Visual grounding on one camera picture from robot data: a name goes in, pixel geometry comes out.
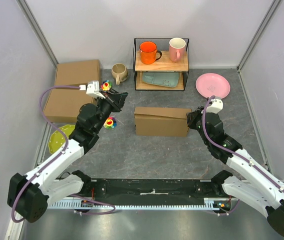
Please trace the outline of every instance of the cardboard box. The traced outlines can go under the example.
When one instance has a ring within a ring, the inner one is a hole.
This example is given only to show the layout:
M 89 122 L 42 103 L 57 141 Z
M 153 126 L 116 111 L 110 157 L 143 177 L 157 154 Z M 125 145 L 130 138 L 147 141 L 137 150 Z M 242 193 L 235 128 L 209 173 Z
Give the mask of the cardboard box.
M 55 85 L 79 86 L 100 79 L 98 60 L 75 61 L 57 65 Z
M 136 135 L 186 137 L 186 114 L 190 112 L 190 108 L 136 107 Z
M 96 100 L 86 91 L 77 89 L 53 89 L 44 108 L 44 114 L 53 123 L 76 123 L 79 110 L 84 104 L 95 104 Z

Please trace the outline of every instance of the mug handle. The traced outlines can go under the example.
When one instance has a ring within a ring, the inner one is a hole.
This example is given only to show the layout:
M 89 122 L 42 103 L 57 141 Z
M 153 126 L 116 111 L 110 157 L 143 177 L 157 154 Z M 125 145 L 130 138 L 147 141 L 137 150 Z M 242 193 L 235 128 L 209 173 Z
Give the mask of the mug handle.
M 119 85 L 121 83 L 119 75 L 116 76 L 116 80 L 115 81 L 116 81 L 116 85 Z
M 179 61 L 180 57 L 181 57 L 180 52 L 176 51 L 176 61 Z
M 157 59 L 155 59 L 155 61 L 159 60 L 162 57 L 162 52 L 161 51 L 156 51 L 156 53 L 160 54 L 160 57 L 158 57 Z

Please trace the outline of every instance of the pink mug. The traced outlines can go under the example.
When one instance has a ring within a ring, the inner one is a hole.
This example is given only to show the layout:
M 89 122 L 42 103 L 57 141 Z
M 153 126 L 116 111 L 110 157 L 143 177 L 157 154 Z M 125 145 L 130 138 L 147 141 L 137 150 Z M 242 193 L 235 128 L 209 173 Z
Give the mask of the pink mug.
M 180 61 L 181 58 L 183 58 L 186 48 L 186 42 L 184 39 L 175 37 L 170 40 L 170 46 L 169 46 L 169 53 L 170 53 L 170 59 L 173 62 Z

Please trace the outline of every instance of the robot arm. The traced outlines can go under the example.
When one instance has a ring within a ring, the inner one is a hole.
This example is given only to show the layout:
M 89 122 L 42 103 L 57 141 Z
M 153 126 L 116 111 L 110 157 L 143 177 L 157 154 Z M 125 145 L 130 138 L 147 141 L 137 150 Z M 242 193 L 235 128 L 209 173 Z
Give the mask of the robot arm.
M 118 113 L 121 111 L 128 95 L 126 92 L 118 93 L 113 89 L 99 91 L 98 81 L 90 82 L 87 89 L 84 85 L 80 87 L 81 90 L 86 90 L 88 95 L 97 99 L 97 106 L 85 104 L 81 107 L 75 129 L 69 136 L 67 148 L 62 151 L 64 148 L 62 146 L 59 151 L 50 156 L 40 166 L 24 176 L 17 173 L 11 178 L 8 205 L 13 207 L 17 195 L 28 184 L 18 200 L 16 211 L 31 223 L 37 221 L 45 213 L 49 205 L 71 194 L 78 193 L 83 186 L 90 184 L 91 178 L 79 170 L 61 181 L 54 180 L 69 165 L 94 146 L 104 122 L 112 112 Z
M 234 196 L 250 205 L 267 218 L 276 232 L 284 236 L 284 182 L 263 168 L 240 143 L 224 132 L 223 122 L 217 114 L 222 108 L 221 99 L 211 99 L 205 114 L 206 132 L 202 125 L 204 107 L 187 115 L 187 125 L 199 132 L 212 156 L 250 182 L 243 183 L 224 170 L 212 178 L 216 191 Z

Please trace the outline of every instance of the floor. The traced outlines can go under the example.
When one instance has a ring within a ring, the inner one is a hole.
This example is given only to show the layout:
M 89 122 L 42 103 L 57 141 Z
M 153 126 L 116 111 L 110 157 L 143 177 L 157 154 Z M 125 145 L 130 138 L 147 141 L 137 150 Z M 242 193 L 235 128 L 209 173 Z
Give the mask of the floor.
M 185 91 L 135 91 L 134 78 L 119 86 L 118 92 L 128 92 L 123 110 L 115 114 L 119 124 L 104 129 L 100 139 L 68 171 L 81 170 L 94 178 L 211 179 L 223 169 L 232 170 L 213 158 L 195 130 L 187 137 L 157 137 L 135 135 L 135 107 L 169 107 L 196 109 L 206 99 L 195 89 L 196 79 L 204 73 L 217 73 L 230 83 L 230 94 L 223 99 L 219 113 L 226 133 L 240 142 L 259 163 L 263 163 L 236 69 L 191 69 Z M 102 71 L 103 80 L 111 80 L 110 70 Z

